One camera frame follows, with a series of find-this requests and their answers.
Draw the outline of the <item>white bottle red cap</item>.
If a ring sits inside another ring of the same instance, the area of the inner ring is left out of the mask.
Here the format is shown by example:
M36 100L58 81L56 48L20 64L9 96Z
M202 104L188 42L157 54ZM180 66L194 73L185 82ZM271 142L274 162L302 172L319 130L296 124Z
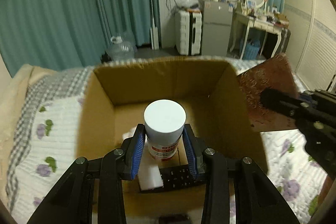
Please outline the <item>white bottle red cap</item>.
M143 118L151 156L162 161L172 158L186 123L184 108L172 100L156 100L146 107Z

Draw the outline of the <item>white suitcase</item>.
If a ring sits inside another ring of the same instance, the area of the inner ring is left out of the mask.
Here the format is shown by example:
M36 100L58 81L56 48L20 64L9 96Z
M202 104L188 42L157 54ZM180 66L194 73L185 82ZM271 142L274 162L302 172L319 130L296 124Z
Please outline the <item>white suitcase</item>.
M175 46L180 55L201 52L202 14L180 10L175 14Z

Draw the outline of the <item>pink rose card case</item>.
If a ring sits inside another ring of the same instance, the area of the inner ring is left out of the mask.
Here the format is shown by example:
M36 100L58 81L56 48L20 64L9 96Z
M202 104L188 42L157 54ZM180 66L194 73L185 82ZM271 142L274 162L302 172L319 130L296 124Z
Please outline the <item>pink rose card case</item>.
M237 80L255 132L295 129L290 111L282 105L286 99L298 98L291 68L283 53L240 73Z

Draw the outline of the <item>white block in box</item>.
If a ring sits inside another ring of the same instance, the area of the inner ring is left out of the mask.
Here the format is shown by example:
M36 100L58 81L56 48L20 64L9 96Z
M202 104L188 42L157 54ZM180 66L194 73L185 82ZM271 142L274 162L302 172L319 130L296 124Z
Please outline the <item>white block in box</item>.
M158 162L149 152L147 137L145 137L145 144L137 177L142 192L163 187L163 180L159 171Z

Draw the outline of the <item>black remote control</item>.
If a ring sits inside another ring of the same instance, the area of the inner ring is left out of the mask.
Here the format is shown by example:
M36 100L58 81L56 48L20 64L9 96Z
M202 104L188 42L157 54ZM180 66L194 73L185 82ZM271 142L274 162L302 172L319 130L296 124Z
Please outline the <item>black remote control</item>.
M163 186L155 188L157 192L171 192L205 184L204 178L194 179L188 165L172 166L160 170Z

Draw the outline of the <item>dark checked suitcase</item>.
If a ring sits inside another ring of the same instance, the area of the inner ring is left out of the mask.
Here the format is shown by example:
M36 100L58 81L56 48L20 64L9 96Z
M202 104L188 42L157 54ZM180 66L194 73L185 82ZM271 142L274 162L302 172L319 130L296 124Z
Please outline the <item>dark checked suitcase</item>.
M288 43L289 43L289 39L291 36L291 32L290 30L288 30L287 28L283 28L282 32L281 32L281 40L280 40L280 44L279 46L276 48L276 52L275 55L279 54L279 53L285 53L286 49L288 47Z

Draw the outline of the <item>silver mini fridge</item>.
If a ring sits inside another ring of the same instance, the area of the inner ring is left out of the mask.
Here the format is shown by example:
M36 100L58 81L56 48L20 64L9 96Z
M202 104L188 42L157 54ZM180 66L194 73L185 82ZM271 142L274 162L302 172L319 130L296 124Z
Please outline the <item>silver mini fridge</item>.
M202 1L203 56L225 57L231 35L233 7L227 2Z

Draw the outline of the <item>clear plastic bag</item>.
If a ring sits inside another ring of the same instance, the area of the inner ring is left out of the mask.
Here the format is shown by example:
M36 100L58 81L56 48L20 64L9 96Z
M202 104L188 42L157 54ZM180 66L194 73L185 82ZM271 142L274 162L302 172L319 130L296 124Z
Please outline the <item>clear plastic bag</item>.
M198 0L178 0L176 4L179 10L194 10L199 8Z

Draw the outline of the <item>large clear water jug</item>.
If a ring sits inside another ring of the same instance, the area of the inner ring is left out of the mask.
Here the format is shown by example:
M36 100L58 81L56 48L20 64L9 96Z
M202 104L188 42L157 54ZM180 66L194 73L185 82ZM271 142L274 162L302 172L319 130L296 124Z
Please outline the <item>large clear water jug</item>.
M113 61L125 61L135 56L133 44L121 36L112 36L106 53Z

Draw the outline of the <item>large green curtain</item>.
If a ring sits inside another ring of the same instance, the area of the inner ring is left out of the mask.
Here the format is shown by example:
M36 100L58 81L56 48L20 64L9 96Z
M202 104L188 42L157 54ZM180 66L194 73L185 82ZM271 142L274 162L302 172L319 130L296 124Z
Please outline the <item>large green curtain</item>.
M158 21L158 0L1 0L1 56L11 76L24 64L96 65L112 36L140 47Z

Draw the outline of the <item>white flat mop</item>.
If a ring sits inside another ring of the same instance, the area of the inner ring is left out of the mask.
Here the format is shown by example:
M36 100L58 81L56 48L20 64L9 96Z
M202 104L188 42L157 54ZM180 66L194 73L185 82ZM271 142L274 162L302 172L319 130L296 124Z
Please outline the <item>white flat mop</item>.
M150 0L150 13L151 13L151 29L150 29L151 48L152 50L156 51L159 50L159 39L158 39L158 29L155 25L153 0Z

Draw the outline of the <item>white dressing table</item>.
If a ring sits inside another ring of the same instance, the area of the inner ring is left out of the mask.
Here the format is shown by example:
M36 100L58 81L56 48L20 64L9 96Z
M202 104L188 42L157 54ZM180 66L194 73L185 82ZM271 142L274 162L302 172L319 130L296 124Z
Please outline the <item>white dressing table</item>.
M262 43L260 54L262 54L262 52L264 50L267 35L268 34L277 35L277 43L274 46L273 52L272 52L270 57L272 58L276 55L276 52L279 49L280 44L281 44L281 40L282 40L282 30L285 30L285 28L283 28L281 26L278 26L276 24L267 22L267 21L263 21L263 20L260 20L260 19L253 18L251 16L245 15L242 12L238 12L236 10L234 10L233 17L232 17L233 41L232 41L232 45L230 47L230 53L235 48L235 43L236 43L236 38L237 38L237 27L238 27L239 23L246 26L243 49L242 49L242 53L240 53L240 60L243 59L243 56L244 56L244 53L245 53L245 48L246 48L246 45L247 45L247 40L248 40L248 35L249 35L249 30L250 29L255 29L255 30L265 32L265 38L264 38L264 41Z

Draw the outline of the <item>white louvred wardrobe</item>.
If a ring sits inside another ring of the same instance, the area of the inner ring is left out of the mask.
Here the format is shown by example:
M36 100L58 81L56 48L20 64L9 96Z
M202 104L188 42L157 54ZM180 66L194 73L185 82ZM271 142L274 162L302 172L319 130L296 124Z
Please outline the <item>white louvred wardrobe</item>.
M335 87L335 9L330 0L285 0L289 63L311 90Z

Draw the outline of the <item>brown cardboard box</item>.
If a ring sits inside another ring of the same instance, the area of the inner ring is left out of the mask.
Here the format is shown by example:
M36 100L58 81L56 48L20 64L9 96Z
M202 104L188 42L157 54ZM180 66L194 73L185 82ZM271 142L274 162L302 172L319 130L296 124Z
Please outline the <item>brown cardboard box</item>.
M225 60L164 58L104 65L90 74L81 113L77 155L103 157L138 124L147 131L142 158L160 167L187 162L182 128L231 159L249 156L268 170L236 72Z

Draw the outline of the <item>beige blanket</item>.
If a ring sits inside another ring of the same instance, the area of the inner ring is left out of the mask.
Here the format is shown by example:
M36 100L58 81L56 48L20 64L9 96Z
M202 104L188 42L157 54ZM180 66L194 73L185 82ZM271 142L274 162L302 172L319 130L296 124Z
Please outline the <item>beige blanket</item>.
M14 145L14 131L26 98L29 86L45 76L56 72L25 64L11 79L1 98L1 201L7 203L5 191L9 156Z

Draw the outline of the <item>blue laundry basket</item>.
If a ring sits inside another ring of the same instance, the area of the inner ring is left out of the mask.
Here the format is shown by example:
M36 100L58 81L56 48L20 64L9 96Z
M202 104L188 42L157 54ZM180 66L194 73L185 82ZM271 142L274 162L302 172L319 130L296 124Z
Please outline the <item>blue laundry basket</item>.
M260 40L259 39L248 39L247 45L245 46L243 60L256 59L259 51L260 51Z

